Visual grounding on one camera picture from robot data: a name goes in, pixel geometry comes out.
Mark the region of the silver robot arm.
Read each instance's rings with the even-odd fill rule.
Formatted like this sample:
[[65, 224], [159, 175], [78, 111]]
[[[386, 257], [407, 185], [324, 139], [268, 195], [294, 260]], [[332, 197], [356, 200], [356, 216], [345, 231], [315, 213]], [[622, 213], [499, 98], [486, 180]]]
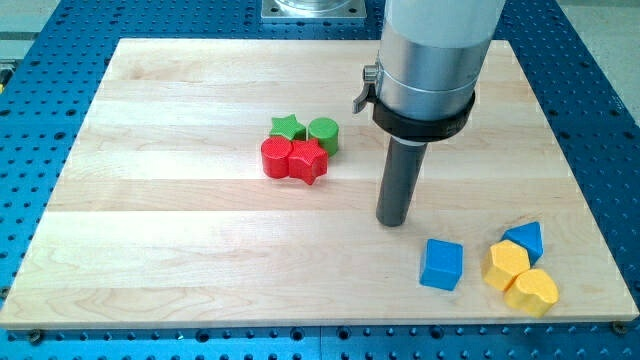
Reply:
[[417, 120], [453, 116], [469, 103], [504, 0], [388, 0], [377, 96]]

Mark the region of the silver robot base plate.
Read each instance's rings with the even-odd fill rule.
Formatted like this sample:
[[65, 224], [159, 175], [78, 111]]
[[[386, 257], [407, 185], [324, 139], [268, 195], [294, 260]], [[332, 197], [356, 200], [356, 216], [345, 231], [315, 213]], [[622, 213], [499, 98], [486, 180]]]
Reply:
[[261, 18], [288, 19], [363, 19], [365, 0], [262, 0]]

